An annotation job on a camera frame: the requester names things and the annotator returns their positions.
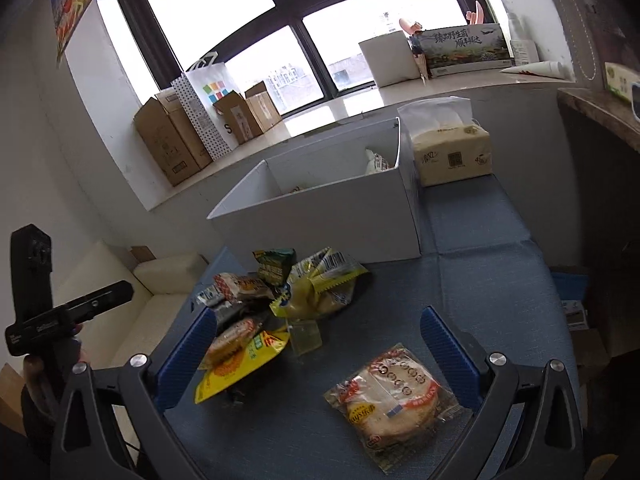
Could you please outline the round biscuit pack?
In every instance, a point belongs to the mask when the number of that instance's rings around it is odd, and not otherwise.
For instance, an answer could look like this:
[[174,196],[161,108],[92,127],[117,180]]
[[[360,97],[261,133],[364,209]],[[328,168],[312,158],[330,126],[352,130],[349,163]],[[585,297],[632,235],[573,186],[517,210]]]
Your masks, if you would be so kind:
[[262,328],[262,324],[264,324],[264,320],[257,316],[242,318],[232,324],[212,341],[198,368],[212,370],[218,364],[231,358],[250,343]]

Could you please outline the Lay's rice cracker pack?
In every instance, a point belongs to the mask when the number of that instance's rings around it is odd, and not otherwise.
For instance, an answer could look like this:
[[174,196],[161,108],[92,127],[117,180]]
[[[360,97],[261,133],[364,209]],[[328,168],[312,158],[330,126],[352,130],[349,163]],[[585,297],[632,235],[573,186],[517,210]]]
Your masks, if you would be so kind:
[[395,344],[324,395],[386,474],[425,448],[463,408],[403,344]]

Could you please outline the red white snack pack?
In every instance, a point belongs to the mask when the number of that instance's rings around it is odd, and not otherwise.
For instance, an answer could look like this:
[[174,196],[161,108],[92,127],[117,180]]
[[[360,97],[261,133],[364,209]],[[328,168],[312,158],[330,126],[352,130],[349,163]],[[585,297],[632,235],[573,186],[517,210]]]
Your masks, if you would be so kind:
[[214,284],[224,298],[231,302],[273,298],[269,287],[256,276],[224,272],[214,276]]

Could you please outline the clear jelly cup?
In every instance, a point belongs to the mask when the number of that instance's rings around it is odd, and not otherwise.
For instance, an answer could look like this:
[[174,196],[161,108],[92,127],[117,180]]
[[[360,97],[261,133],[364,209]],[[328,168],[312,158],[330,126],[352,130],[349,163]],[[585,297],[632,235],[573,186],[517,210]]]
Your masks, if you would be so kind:
[[303,356],[322,347],[322,338],[315,320],[288,321],[290,343],[296,356]]

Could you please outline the green snack packet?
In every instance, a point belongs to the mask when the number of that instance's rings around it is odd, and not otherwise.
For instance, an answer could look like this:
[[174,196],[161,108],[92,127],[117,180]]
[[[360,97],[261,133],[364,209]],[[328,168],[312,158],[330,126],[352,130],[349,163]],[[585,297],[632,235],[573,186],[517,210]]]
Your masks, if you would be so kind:
[[253,252],[258,263],[257,275],[270,286],[282,286],[296,259],[293,248],[261,249]]

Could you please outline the yellow green snack bag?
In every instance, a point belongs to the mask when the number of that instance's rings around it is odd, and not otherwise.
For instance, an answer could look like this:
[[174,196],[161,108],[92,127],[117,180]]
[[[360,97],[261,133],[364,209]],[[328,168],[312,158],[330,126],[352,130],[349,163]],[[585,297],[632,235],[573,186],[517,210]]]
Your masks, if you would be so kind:
[[324,248],[294,264],[270,309],[287,320],[325,318],[352,302],[357,278],[367,272],[346,252]]

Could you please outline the cream sofa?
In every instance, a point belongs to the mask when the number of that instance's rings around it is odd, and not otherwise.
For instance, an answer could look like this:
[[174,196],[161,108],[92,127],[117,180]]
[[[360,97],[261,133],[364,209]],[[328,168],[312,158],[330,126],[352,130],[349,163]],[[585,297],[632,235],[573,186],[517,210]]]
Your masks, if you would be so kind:
[[196,252],[154,259],[130,270],[99,240],[55,287],[54,303],[66,304],[116,282],[128,282],[134,289],[132,299],[97,315],[79,334],[81,350],[93,368],[119,367],[136,353],[152,353],[205,270],[206,260]]

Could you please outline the blue tablecloth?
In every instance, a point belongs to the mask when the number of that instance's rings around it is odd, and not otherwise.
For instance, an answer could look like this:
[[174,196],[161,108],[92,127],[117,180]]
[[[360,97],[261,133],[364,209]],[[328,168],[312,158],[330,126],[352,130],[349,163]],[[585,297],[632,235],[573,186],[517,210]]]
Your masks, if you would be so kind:
[[483,478],[582,478],[578,377],[560,298],[532,234],[497,179],[435,186],[420,200],[419,258],[372,263],[354,301],[321,322],[323,344],[285,350],[223,393],[196,403],[187,391],[169,428],[207,479],[378,479],[345,417],[324,395],[395,344],[429,370],[420,334],[426,307],[448,316],[514,365],[564,365],[546,422],[511,408]]

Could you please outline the white storage box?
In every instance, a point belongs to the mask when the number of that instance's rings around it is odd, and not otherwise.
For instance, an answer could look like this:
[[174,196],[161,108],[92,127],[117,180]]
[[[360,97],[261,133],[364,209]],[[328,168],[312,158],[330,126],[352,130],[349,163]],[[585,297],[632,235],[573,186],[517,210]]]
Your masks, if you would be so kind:
[[258,249],[325,247],[361,263],[418,258],[421,228],[410,138],[398,118],[264,159],[208,220],[240,265]]

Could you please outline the tissue paper pack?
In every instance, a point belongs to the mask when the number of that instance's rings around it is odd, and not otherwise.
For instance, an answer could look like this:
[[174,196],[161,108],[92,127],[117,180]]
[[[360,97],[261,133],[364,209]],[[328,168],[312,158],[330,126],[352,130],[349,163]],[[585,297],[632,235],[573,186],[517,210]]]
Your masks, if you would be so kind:
[[461,96],[413,101],[398,108],[424,188],[492,174],[489,133]]

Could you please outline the large brown cardboard box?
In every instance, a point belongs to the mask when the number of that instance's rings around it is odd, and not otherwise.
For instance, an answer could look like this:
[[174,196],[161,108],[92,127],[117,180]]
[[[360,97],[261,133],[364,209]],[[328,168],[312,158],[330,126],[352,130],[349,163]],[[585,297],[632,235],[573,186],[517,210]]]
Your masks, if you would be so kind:
[[134,115],[134,126],[172,186],[213,161],[173,88],[149,98]]

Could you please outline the small open cardboard box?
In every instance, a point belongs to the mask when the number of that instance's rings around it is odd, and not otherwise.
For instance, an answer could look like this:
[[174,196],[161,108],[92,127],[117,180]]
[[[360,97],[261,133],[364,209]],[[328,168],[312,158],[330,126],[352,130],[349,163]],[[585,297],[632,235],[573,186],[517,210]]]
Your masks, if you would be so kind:
[[244,94],[228,92],[214,104],[214,109],[239,144],[261,136],[282,122],[265,81],[254,84]]

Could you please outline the white dotted paper bag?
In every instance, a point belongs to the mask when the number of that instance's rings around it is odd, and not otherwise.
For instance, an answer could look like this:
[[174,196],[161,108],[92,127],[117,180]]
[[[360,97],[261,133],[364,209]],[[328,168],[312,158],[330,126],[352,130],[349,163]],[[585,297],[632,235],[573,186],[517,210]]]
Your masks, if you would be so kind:
[[213,160],[223,158],[239,146],[231,126],[215,107],[234,90],[226,66],[217,63],[217,58],[216,51],[209,51],[171,81],[171,88]]

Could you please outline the landscape printed box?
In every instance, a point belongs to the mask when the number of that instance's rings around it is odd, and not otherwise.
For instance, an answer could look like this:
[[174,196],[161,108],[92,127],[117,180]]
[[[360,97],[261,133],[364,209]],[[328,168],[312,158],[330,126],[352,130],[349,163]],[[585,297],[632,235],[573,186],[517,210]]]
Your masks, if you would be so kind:
[[502,29],[496,23],[426,30],[419,42],[432,78],[512,66]]

